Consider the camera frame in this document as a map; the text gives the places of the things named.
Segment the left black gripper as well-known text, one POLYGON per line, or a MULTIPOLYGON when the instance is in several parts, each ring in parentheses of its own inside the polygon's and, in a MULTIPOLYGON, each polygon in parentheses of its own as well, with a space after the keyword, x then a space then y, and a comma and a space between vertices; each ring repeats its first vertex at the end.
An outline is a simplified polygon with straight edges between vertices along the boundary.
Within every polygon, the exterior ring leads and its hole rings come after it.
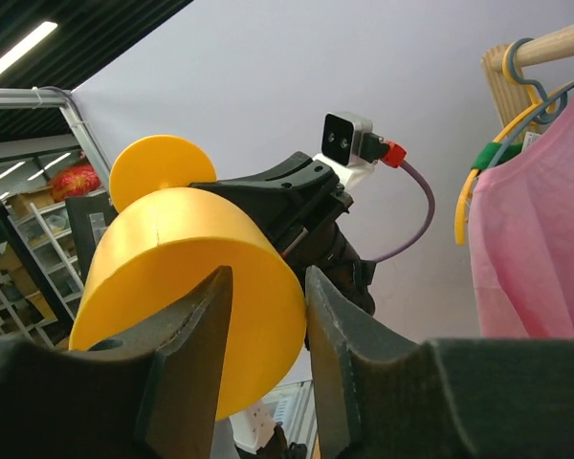
POLYGON ((216 194, 243 210, 293 268, 334 268, 353 262, 337 225, 353 199, 328 164, 296 152, 255 175, 192 188, 216 194))

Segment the yellow clothes hanger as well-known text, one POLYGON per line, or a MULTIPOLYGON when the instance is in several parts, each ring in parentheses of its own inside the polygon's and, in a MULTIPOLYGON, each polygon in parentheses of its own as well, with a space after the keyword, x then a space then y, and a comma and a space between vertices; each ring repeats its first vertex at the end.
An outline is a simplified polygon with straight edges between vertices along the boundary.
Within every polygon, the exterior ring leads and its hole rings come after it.
POLYGON ((527 126, 541 123, 535 111, 547 98, 547 92, 539 82, 525 77, 518 63, 518 53, 529 41, 522 38, 498 45, 482 57, 481 66, 502 128, 478 154, 459 192, 453 218, 453 237, 458 246, 466 242, 469 205, 479 176, 517 154, 519 150, 513 146, 515 141, 510 136, 518 133, 520 123, 527 126))

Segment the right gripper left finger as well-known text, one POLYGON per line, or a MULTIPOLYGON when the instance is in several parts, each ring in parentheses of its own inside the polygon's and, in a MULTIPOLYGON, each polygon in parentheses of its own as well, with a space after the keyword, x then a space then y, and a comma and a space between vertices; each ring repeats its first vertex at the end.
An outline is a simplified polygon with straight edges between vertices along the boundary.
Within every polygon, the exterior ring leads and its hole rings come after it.
POLYGON ((220 267, 160 312, 89 348, 108 373, 88 458, 207 458, 232 312, 220 267))

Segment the wooden clothes rack frame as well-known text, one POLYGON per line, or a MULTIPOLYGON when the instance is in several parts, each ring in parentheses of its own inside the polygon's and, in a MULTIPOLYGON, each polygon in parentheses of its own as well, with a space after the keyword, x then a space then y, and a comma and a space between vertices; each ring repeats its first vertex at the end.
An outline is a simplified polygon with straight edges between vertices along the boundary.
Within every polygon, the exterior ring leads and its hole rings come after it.
MULTIPOLYGON (((489 49, 481 60, 481 67, 503 127, 532 103, 527 90, 510 82, 503 74, 502 62, 508 48, 508 44, 497 45, 489 49)), ((570 57, 574 57, 574 24, 523 44, 516 50, 514 63, 518 70, 522 70, 570 57)))

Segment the grey blue clothes hanger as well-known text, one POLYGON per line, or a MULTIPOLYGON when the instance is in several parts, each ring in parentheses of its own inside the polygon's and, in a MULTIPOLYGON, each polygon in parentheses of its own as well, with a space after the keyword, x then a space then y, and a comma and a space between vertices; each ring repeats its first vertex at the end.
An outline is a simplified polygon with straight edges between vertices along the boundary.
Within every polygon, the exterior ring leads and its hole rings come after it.
POLYGON ((515 61, 516 53, 522 45, 530 41, 532 38, 529 37, 517 40, 510 45, 502 58, 502 73, 510 82, 525 87, 531 104, 512 120, 512 127, 507 132, 507 138, 489 162, 489 168, 495 167, 505 158, 508 147, 531 123, 546 125, 556 120, 568 104, 568 93, 574 89, 573 80, 548 94, 540 81, 526 78, 518 72, 515 61))

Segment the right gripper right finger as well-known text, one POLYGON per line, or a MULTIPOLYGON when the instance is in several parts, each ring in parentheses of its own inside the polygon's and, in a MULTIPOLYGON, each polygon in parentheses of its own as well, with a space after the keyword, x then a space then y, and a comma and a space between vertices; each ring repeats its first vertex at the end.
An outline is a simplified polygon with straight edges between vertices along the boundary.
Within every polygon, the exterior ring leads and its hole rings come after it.
POLYGON ((421 379, 425 346, 361 310, 317 267, 305 294, 321 457, 425 457, 425 423, 408 388, 421 379))

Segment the yellow wine glass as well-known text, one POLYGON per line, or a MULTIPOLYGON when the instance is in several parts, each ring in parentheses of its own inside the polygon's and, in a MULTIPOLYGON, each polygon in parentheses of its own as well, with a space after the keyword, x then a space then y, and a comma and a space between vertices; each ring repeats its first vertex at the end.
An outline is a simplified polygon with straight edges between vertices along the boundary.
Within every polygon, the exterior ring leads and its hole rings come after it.
POLYGON ((152 135, 114 161, 109 194, 117 217, 101 237, 70 334, 87 350, 188 294, 220 266, 232 268, 232 314, 218 419, 258 402, 302 349, 300 283, 256 223, 207 191, 216 173, 197 145, 152 135))

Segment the pink garment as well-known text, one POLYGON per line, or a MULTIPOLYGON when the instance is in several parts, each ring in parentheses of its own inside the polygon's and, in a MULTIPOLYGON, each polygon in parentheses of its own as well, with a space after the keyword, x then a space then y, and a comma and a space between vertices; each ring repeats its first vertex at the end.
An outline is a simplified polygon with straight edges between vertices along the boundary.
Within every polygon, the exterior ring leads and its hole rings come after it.
POLYGON ((483 172, 469 246, 484 336, 574 339, 574 93, 538 140, 483 172))

